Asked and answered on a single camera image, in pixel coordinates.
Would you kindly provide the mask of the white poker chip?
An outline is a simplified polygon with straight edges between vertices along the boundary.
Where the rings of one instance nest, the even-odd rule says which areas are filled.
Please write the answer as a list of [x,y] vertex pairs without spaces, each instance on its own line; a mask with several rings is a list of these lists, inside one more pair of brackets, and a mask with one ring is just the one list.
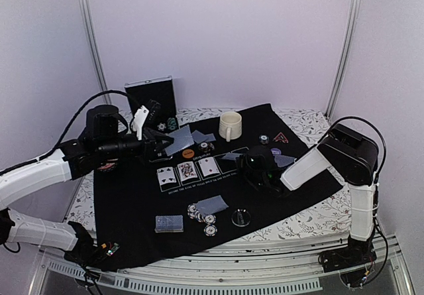
[[159,123],[157,128],[159,131],[164,131],[166,129],[166,125],[164,123]]

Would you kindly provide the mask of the purple small blind button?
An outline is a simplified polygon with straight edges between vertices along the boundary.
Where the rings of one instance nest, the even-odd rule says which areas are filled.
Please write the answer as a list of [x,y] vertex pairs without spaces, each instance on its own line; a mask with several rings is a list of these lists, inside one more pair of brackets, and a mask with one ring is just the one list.
[[273,155],[281,155],[281,150],[278,148],[271,148],[270,149]]

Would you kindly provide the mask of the orange big blind button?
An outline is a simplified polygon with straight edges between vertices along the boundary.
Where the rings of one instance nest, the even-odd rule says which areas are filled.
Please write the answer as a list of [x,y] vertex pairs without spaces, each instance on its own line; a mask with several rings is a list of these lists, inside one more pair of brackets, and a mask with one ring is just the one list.
[[195,156],[195,152],[188,148],[182,151],[182,156],[184,159],[192,159]]

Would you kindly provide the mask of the queen of hearts card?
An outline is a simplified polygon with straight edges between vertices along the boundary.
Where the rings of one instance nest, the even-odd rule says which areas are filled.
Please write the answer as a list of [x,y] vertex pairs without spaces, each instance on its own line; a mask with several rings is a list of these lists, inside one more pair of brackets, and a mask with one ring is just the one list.
[[198,177],[195,164],[192,161],[178,164],[177,169],[182,182]]

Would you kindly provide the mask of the teal chip stack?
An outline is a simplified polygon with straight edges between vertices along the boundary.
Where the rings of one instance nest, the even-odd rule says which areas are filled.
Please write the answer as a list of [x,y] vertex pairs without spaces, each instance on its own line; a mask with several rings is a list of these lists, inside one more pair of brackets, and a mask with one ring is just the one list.
[[259,136],[259,141],[262,144],[268,144],[269,142],[269,137],[267,135],[260,135]]

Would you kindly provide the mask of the red triangle black token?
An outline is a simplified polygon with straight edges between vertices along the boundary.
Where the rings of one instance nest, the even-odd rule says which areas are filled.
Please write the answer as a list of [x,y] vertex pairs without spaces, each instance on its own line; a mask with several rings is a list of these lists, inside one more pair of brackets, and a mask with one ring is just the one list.
[[283,132],[279,132],[274,138],[273,141],[276,143],[289,143],[288,138],[283,134]]

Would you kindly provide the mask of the clear black dealer button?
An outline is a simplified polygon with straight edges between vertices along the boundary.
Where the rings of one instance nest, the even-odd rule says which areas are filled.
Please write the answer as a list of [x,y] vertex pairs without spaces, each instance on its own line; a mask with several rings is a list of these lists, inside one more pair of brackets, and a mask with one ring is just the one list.
[[246,227],[251,222],[251,215],[246,209],[236,209],[231,216],[231,221],[237,227]]

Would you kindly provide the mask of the aluminium poker chip case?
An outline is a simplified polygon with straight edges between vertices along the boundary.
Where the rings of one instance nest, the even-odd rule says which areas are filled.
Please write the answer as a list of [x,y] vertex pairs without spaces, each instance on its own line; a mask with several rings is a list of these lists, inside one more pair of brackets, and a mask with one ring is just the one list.
[[[173,132],[169,131],[167,128],[168,118],[173,117],[178,123],[176,117],[176,99],[174,95],[173,79],[171,76],[125,84],[125,91],[127,94],[133,96],[138,102],[137,104],[134,104],[132,100],[129,100],[130,109],[133,115],[141,105],[146,105],[151,99],[157,101],[161,105],[161,109],[155,120],[151,124],[144,124],[142,130],[142,141],[143,136],[145,135],[168,136],[169,133]],[[164,131],[158,130],[157,126],[159,123],[164,123],[166,125],[166,129]]]

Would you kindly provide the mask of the red brown chip stack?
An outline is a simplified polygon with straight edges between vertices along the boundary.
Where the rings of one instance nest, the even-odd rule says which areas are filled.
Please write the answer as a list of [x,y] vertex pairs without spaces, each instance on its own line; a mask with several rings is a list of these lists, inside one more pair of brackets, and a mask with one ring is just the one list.
[[212,142],[202,142],[198,145],[198,149],[201,152],[208,153],[215,150],[215,147]]

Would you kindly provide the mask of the dealt card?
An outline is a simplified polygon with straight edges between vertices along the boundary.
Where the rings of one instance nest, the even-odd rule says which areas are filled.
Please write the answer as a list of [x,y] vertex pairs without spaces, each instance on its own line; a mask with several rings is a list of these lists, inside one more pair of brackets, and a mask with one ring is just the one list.
[[213,133],[206,134],[204,141],[207,143],[216,141],[215,135]]
[[210,215],[213,213],[211,210],[213,202],[211,200],[198,201],[195,206],[202,216]]

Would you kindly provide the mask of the blue white chip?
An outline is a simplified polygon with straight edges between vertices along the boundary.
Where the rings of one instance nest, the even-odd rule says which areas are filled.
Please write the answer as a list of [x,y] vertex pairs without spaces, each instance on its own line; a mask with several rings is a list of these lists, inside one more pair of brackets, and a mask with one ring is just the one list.
[[203,221],[208,225],[213,225],[216,222],[215,215],[206,215],[203,217]]
[[203,232],[206,236],[213,237],[217,234],[217,227],[215,225],[206,225]]

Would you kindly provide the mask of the blue patterned card deck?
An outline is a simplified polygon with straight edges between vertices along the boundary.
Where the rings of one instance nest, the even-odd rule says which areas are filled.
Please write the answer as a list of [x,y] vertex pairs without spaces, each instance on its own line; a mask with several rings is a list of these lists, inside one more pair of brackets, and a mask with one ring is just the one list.
[[181,233],[184,231],[183,215],[157,215],[155,217],[156,233]]

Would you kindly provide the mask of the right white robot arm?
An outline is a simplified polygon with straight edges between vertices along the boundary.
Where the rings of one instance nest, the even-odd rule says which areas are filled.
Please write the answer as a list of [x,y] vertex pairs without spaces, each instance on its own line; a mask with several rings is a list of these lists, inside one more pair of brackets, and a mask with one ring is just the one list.
[[279,167],[271,150],[255,146],[236,159],[237,171],[255,190],[285,198],[328,168],[334,168],[349,188],[351,225],[346,247],[323,251],[324,271],[349,268],[376,260],[372,240],[378,210],[378,180],[385,160],[371,138],[338,119],[300,158]]

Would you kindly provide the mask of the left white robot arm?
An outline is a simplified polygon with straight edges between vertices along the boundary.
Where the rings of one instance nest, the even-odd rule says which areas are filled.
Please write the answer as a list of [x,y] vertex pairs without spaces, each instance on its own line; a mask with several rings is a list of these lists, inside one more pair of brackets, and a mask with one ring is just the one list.
[[153,160],[165,153],[173,138],[151,129],[160,104],[150,100],[140,105],[126,121],[114,105],[98,105],[85,116],[85,128],[77,139],[59,139],[47,153],[1,171],[1,245],[29,243],[64,251],[65,259],[82,267],[93,266],[119,248],[106,242],[95,246],[84,226],[75,221],[57,223],[29,217],[10,205],[45,187],[77,180],[91,171],[108,170],[118,160],[140,157]]

